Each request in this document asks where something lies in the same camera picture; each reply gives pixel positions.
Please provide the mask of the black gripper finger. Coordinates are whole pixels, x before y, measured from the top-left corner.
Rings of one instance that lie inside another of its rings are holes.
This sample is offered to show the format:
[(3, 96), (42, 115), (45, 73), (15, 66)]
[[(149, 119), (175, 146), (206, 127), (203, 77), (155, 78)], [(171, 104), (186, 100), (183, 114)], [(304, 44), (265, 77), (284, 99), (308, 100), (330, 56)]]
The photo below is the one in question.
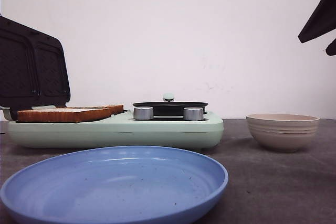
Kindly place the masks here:
[(336, 39), (330, 43), (330, 45), (326, 48), (326, 54), (328, 56), (335, 56), (336, 55)]
[(335, 29), (335, 0), (320, 0), (298, 35), (301, 43), (318, 38)]

